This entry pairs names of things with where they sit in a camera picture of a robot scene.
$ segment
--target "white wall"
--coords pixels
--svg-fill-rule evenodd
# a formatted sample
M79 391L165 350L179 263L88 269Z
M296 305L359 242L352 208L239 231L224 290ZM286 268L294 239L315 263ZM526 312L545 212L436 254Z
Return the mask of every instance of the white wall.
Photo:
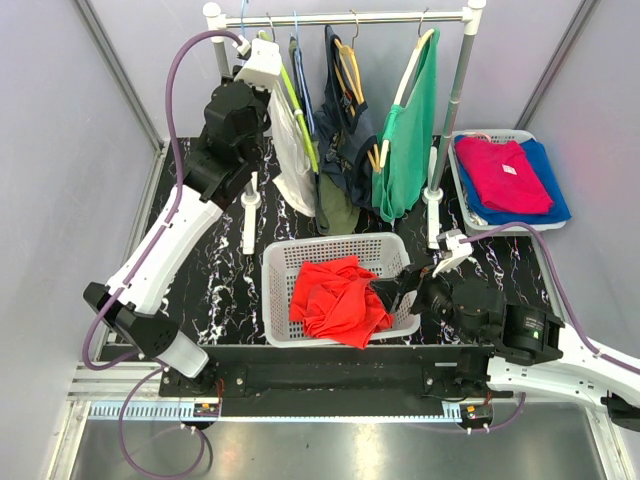
M206 30L202 6L206 0L92 0L119 57L156 129L167 137L164 85L167 70L180 46ZM579 0L488 0L476 39L463 100L460 127L505 128L515 124L551 57ZM240 15L241 0L221 0L223 12ZM465 0L251 0L245 15L290 15L365 11L458 10ZM462 41L462 25L439 24L439 108L436 126L442 128L446 101ZM282 47L293 28L278 28ZM345 42L355 26L336 27ZM247 29L254 37L255 29ZM363 88L377 127L389 111L400 77L417 41L417 25L364 25L356 41ZM322 27L301 30L305 71L317 108L323 99L325 53ZM203 108L219 84L213 46L196 47L183 62L176 84L176 122L182 136L202 130Z
M587 333L640 356L640 4L601 2L533 119L574 218L546 235ZM625 432L640 472L640 434Z
M0 469L35 479L153 152L72 2L1 10Z

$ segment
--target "white laundry basket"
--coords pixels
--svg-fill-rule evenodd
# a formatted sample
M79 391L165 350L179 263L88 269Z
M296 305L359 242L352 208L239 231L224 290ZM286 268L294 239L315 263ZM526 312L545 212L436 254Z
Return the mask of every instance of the white laundry basket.
M393 233L290 240L267 247L262 264L262 318L271 345L284 348L338 343L306 336L302 323L289 321L289 305L303 262L321 263L350 255L357 255L360 266L379 277L395 277L409 264L402 239ZM374 333L372 340L403 337L418 329L420 316L409 313L415 295L412 292L405 296L395 313L393 326Z
M491 137L492 143L507 143L511 140L515 140L518 143L526 142L527 140L534 139L535 137L524 130L508 130L508 129L489 129L489 130L464 130L453 132L451 144L449 145L449 161L451 162L451 173L453 174L453 181L456 185L456 191L458 192L458 200L460 201L460 209L462 210L462 218L464 220L465 232L467 235L477 235L484 233L487 230L496 228L498 225L480 225L476 223L471 214L469 213L469 206L467 205L467 198L464 191L464 185L460 178L460 170L458 167L458 157L456 156L456 150L454 148L455 140L458 135L470 134L470 133L484 133ZM548 223L541 225L532 225L533 228L542 232L544 230L555 230L564 227L567 222ZM513 236L513 235L530 235L530 233L521 227L512 227L497 233L495 236Z

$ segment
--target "table surface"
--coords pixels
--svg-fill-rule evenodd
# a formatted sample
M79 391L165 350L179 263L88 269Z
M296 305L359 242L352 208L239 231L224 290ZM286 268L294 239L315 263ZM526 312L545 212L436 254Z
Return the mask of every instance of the table surface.
M181 139L184 155L190 139ZM197 243L176 274L164 297L162 311L181 322L182 330L201 345L264 345L262 323L261 266L264 249L273 242L319 236L314 219L293 210L272 182L279 173L271 143L265 155L265 168L259 172L258 190L262 206L258 212L256 253L241 252L244 210L236 200L222 218ZM175 183L173 152L169 151L158 182L148 227L165 205ZM445 197L440 207L443 231L462 228L460 206L447 167L442 188ZM364 211L357 233L394 232L405 244L412 263L420 265L433 258L427 249L427 209L419 201L411 212L396 220L383 222ZM551 311L531 240L527 237L496 237L477 242L474 255L456 271L447 274L451 283L480 279L504 291L510 303L523 303ZM457 343L452 328L442 320L423 316L422 325L410 337L390 339L386 344Z

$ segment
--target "green tank top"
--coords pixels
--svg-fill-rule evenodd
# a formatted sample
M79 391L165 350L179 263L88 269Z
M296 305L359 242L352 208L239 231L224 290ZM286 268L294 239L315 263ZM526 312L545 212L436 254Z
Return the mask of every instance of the green tank top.
M406 106L393 105L379 141L389 140L385 167L372 178L373 206L386 222L404 216L420 198L427 181L436 103L435 30L422 49Z

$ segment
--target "clothing rack rail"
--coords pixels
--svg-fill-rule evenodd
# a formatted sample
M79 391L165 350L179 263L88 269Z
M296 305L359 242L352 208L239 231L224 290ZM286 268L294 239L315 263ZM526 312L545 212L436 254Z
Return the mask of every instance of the clothing rack rail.
M231 28L244 27L303 27L309 25L364 25L364 24L387 24L387 23L434 23L434 22L462 22L464 23L464 37L460 47L458 65L453 80L453 87L449 97L447 114L442 128L442 137L435 162L429 160L429 181L424 189L422 198L428 205L429 222L429 246L437 248L436 237L440 232L439 203L443 193L440 189L440 182L447 160L447 152L451 144L451 135L455 126L455 119L460 105L460 95L464 78L471 57L473 40L482 17L482 10L486 6L486 0L469 0L466 7L457 11L431 11L424 12L349 12L336 14L314 14L314 15L285 15L285 16L263 16L231 18L222 13L216 3L207 3L203 13L207 17L207 24L210 30L225 30ZM229 73L229 64L222 39L214 39L216 46L216 57L220 73Z

